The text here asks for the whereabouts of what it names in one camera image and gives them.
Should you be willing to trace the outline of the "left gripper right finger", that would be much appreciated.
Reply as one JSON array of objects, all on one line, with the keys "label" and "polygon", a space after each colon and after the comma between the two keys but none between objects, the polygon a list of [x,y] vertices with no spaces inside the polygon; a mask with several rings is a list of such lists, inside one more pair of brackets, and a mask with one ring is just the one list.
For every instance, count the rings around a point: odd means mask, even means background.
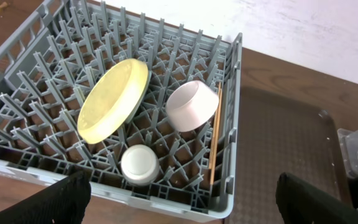
[{"label": "left gripper right finger", "polygon": [[275,200],[285,224],[358,224],[358,211],[297,176],[284,172]]}]

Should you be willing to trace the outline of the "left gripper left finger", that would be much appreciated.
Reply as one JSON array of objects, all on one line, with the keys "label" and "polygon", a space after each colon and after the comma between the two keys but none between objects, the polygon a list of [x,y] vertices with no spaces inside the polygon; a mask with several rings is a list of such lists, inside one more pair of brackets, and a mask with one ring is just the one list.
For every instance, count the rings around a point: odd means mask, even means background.
[{"label": "left gripper left finger", "polygon": [[89,178],[78,171],[0,211],[0,224],[81,223],[90,199]]}]

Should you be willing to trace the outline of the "white cup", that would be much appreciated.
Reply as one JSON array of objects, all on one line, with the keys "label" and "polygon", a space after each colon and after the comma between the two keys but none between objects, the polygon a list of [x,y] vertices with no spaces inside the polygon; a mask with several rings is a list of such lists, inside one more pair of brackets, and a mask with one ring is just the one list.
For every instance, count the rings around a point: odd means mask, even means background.
[{"label": "white cup", "polygon": [[146,145],[131,146],[122,155],[121,171],[132,185],[150,185],[159,173],[158,157]]}]

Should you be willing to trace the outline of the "yellow round plate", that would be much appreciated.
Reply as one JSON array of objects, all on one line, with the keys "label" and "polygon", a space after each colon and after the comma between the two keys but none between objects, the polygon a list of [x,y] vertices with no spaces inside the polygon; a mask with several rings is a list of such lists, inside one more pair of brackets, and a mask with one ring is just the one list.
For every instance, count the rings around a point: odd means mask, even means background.
[{"label": "yellow round plate", "polygon": [[95,84],[77,122],[78,133],[88,144],[101,142],[125,122],[141,99],[148,72],[145,62],[125,59]]}]

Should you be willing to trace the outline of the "white pink bowl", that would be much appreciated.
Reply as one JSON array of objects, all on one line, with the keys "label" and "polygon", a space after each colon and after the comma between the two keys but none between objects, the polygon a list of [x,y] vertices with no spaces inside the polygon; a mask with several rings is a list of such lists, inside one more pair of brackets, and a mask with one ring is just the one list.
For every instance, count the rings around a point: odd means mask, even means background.
[{"label": "white pink bowl", "polygon": [[166,103],[167,116],[179,132],[192,131],[215,114],[219,96],[199,80],[186,82],[177,88]]}]

